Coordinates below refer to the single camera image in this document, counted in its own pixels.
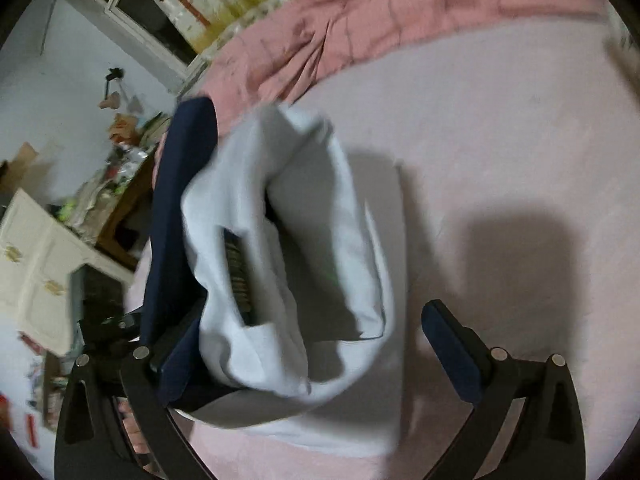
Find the person's left hand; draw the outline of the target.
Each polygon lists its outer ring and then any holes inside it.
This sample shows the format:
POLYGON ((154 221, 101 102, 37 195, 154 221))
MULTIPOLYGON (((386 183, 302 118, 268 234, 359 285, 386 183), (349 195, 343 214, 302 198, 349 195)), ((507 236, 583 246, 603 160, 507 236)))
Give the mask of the person's left hand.
POLYGON ((144 435, 138 425, 137 419, 134 417, 134 412, 127 399, 118 398, 117 408, 122 418, 122 426, 124 427, 132 449, 136 453, 137 459, 143 466, 143 469, 154 474, 155 477, 165 478, 163 471, 160 470, 160 466, 154 460, 148 442, 146 442, 144 435))

